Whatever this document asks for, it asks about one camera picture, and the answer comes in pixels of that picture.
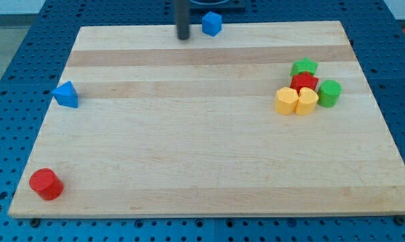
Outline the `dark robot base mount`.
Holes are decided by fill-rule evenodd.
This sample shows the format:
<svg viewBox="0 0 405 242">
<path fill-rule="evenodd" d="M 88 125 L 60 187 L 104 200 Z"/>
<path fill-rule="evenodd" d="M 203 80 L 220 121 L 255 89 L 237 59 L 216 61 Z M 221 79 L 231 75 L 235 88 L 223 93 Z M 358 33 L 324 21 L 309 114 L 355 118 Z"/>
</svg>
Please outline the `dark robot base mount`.
<svg viewBox="0 0 405 242">
<path fill-rule="evenodd" d="M 191 11 L 245 10 L 246 0 L 190 0 Z"/>
</svg>

